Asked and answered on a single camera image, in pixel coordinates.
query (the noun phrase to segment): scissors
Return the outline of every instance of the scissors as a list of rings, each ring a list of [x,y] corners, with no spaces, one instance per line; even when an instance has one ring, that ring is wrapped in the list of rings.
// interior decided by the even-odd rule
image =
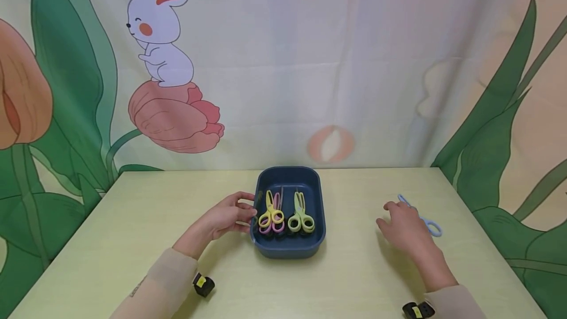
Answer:
[[[305,196],[303,196],[303,192],[295,189],[293,198],[295,213],[287,220],[287,226],[294,233],[299,232],[300,229],[303,229],[306,233],[313,233],[315,221],[313,217],[305,213]]]
[[[411,208],[415,208],[412,207],[411,204],[402,195],[398,195],[398,200],[405,202]],[[427,226],[427,229],[429,230],[429,233],[431,233],[432,236],[438,238],[443,235],[443,229],[441,229],[441,227],[439,226],[439,224],[437,224],[437,222],[434,222],[427,218],[423,218],[422,216],[419,216],[419,218],[421,218],[421,220],[425,222],[425,225]]]
[[[281,211],[283,195],[283,187],[281,188],[281,191],[276,192],[275,195],[272,195],[270,190],[266,192],[266,212],[258,219],[260,233],[268,234],[270,230],[273,230],[276,233],[283,232],[283,229],[285,228],[284,213]]]

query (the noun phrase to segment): printed fabric backdrop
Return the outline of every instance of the printed fabric backdrop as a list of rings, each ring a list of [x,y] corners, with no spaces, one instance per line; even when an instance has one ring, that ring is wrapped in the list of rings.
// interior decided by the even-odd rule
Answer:
[[[563,318],[566,16],[565,0],[0,0],[0,319],[124,171],[295,164],[440,167]]]

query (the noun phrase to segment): cartoon rabbit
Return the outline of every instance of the cartoon rabbit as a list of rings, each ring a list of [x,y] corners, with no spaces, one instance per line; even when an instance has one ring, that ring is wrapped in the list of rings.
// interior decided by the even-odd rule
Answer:
[[[160,87],[177,87],[193,79],[193,63],[173,42],[181,34],[174,6],[187,0],[131,0],[126,27],[146,50],[138,55],[146,62],[152,80]]]

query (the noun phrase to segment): right hand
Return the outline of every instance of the right hand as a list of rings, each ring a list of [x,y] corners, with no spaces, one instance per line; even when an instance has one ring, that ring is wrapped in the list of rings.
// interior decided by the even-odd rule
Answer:
[[[391,222],[382,218],[376,219],[384,237],[399,250],[405,252],[412,259],[429,249],[437,249],[425,222],[419,218],[417,210],[409,207],[405,202],[388,202],[384,210],[389,211]]]

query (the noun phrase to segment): plastic tray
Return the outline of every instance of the plastic tray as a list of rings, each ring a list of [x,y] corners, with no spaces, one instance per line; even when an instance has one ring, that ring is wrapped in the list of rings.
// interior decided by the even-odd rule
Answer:
[[[325,212],[322,206],[321,180],[317,172],[305,166],[275,166],[262,171],[256,185],[254,208],[258,216],[266,211],[265,195],[268,190],[276,193],[283,186],[282,211],[286,222],[286,232],[281,235],[266,237],[258,231],[256,222],[252,223],[250,236],[252,241],[267,258],[305,259],[316,254],[325,238]],[[291,235],[287,229],[287,219],[295,212],[295,189],[303,192],[308,215],[315,220],[315,230],[311,234]]]

